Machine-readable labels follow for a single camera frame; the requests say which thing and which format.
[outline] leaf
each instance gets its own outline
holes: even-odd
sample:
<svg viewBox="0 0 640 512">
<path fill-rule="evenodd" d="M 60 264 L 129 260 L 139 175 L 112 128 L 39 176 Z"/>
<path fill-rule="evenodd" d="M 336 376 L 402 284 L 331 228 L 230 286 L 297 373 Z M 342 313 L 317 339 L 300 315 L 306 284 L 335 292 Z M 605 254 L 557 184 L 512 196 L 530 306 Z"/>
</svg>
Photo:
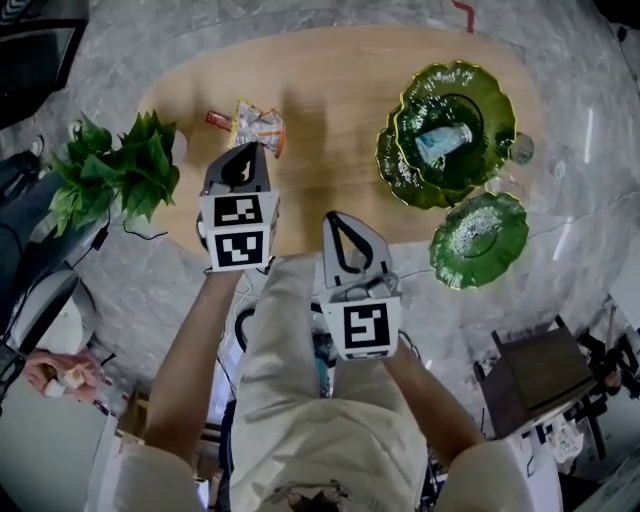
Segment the leaf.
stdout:
<svg viewBox="0 0 640 512">
<path fill-rule="evenodd" d="M 129 208 L 129 198 L 131 196 L 131 190 L 136 186 L 139 179 L 137 176 L 133 176 L 125 180 L 120 187 L 120 193 L 122 194 L 122 211 L 126 212 Z"/>
<path fill-rule="evenodd" d="M 105 155 L 102 161 L 109 167 L 115 169 L 122 177 L 136 166 L 135 148 L 132 146 L 122 147 L 117 151 Z"/>
<path fill-rule="evenodd" d="M 107 152 L 111 149 L 111 134 L 106 128 L 99 128 L 87 116 L 82 115 L 82 140 L 92 149 Z"/>
<path fill-rule="evenodd" d="M 169 123 L 161 126 L 159 129 L 160 139 L 162 140 L 162 149 L 167 158 L 171 157 L 171 148 L 176 138 L 176 123 Z"/>
<path fill-rule="evenodd" d="M 151 220 L 153 212 L 160 203 L 158 187 L 148 181 L 140 181 L 131 189 L 127 204 L 129 218 L 144 215 Z"/>
<path fill-rule="evenodd" d="M 73 225 L 84 226 L 104 217 L 111 206 L 115 192 L 111 187 L 87 187 L 82 193 L 81 207 L 73 212 Z"/>
<path fill-rule="evenodd" d="M 122 146 L 124 147 L 130 144 L 144 142 L 146 139 L 146 123 L 142 119 L 140 113 L 138 113 L 138 115 L 136 116 L 136 122 L 133 123 L 131 130 L 129 131 L 129 133 L 126 133 L 122 137 L 120 137 L 120 140 L 122 141 Z"/>
<path fill-rule="evenodd" d="M 51 167 L 55 172 L 60 174 L 64 180 L 75 187 L 82 187 L 82 179 L 80 177 L 80 166 L 76 164 L 66 164 L 57 156 L 51 158 Z"/>
<path fill-rule="evenodd" d="M 89 155 L 84 162 L 80 176 L 87 180 L 114 180 L 121 173 L 102 162 L 95 155 Z"/>
<path fill-rule="evenodd" d="M 78 190 L 70 185 L 59 188 L 51 199 L 49 210 L 58 214 L 70 213 L 78 198 Z"/>
<path fill-rule="evenodd" d="M 89 156 L 89 149 L 80 141 L 71 141 L 67 144 L 67 153 L 69 154 L 69 160 L 82 165 L 87 156 Z"/>
<path fill-rule="evenodd" d="M 180 170 L 175 165 L 172 165 L 171 169 L 169 169 L 169 178 L 167 180 L 166 194 L 163 197 L 165 203 L 175 204 L 173 202 L 173 192 L 176 189 L 176 186 L 178 185 L 178 181 L 180 181 Z"/>
<path fill-rule="evenodd" d="M 67 229 L 67 224 L 69 224 L 69 219 L 71 219 L 71 212 L 60 214 L 54 213 L 56 217 L 56 224 L 58 229 L 56 230 L 56 238 L 61 237 L 64 233 L 65 229 Z"/>
<path fill-rule="evenodd" d="M 158 187 L 166 188 L 166 176 L 169 174 L 168 169 L 165 176 L 160 174 L 156 161 L 152 157 L 151 145 L 148 142 L 144 142 L 136 144 L 133 147 L 135 147 L 136 162 L 135 167 L 129 169 L 130 172 L 144 176 L 147 181 L 155 183 Z"/>
<path fill-rule="evenodd" d="M 162 123 L 160 122 L 158 113 L 155 110 L 151 112 L 151 114 L 147 112 L 145 116 L 145 120 L 147 122 L 147 136 L 162 129 Z"/>
<path fill-rule="evenodd" d="M 169 159 L 162 149 L 162 141 L 158 132 L 154 133 L 148 143 L 149 157 L 153 165 L 153 174 L 165 178 L 169 175 Z"/>
</svg>

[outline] white sleeve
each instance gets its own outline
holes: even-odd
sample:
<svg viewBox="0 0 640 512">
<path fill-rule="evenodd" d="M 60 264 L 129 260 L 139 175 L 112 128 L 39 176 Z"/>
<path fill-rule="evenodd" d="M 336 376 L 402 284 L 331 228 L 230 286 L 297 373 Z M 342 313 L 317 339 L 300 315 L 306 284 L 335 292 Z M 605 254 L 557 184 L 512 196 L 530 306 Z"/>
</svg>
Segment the white sleeve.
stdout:
<svg viewBox="0 0 640 512">
<path fill-rule="evenodd" d="M 116 512 L 202 512 L 189 465 L 171 453 L 143 445 L 126 446 L 113 497 Z"/>
<path fill-rule="evenodd" d="M 484 443 L 458 455 L 449 468 L 436 512 L 533 512 L 524 475 L 505 443 Z"/>
</svg>

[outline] chair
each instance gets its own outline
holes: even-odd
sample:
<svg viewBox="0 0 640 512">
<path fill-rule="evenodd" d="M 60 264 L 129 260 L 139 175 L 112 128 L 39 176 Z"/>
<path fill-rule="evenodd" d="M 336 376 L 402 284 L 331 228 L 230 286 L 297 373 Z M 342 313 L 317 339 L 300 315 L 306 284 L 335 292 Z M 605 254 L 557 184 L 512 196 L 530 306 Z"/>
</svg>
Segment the chair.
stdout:
<svg viewBox="0 0 640 512">
<path fill-rule="evenodd" d="M 485 376 L 473 365 L 496 437 L 526 432 L 570 408 L 595 385 L 575 338 L 557 316 L 557 329 L 502 343 L 500 358 Z"/>
</svg>

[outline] beige pants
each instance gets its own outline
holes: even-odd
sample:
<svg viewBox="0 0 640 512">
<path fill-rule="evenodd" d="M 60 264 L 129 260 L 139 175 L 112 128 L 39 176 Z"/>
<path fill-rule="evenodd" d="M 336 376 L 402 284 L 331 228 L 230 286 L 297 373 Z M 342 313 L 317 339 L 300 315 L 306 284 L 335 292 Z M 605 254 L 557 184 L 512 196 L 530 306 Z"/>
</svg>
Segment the beige pants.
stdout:
<svg viewBox="0 0 640 512">
<path fill-rule="evenodd" d="M 309 306 L 314 258 L 279 259 L 256 307 L 254 338 L 240 368 L 235 421 L 273 408 L 319 399 Z M 413 419 L 379 361 L 338 360 L 333 396 L 376 405 Z"/>
<path fill-rule="evenodd" d="M 426 443 L 382 363 L 340 361 L 333 398 L 319 398 L 313 281 L 313 258 L 279 260 L 256 307 L 231 432 L 232 508 L 276 510 L 267 501 L 278 489 L 338 482 L 352 504 L 412 510 L 424 481 Z M 407 506 L 389 508 L 387 500 Z"/>
</svg>

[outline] wooden table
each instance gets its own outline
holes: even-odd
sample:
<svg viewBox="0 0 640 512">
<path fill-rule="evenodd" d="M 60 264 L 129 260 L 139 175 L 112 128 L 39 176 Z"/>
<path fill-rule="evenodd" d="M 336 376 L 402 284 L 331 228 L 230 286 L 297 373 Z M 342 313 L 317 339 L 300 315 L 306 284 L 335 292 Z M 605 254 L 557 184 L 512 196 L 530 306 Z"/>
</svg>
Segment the wooden table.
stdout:
<svg viewBox="0 0 640 512">
<path fill-rule="evenodd" d="M 231 115 L 239 97 L 277 109 L 287 140 L 279 160 L 268 156 L 271 186 L 281 194 L 273 254 L 322 249 L 328 210 L 354 215 L 388 242 L 428 240 L 446 211 L 420 210 L 396 199 L 374 160 L 376 136 L 412 75 L 434 62 L 467 60 L 483 66 L 511 98 L 518 130 L 536 145 L 534 159 L 512 162 L 502 188 L 526 205 L 542 162 L 542 108 L 523 64 L 507 47 L 462 32 L 402 26 L 305 30 L 258 39 L 210 53 L 167 72 L 145 93 L 139 110 L 177 121 L 189 148 L 180 164 L 175 206 L 154 220 L 179 245 L 196 253 L 198 195 L 209 164 L 228 133 L 205 123 L 208 110 Z"/>
</svg>

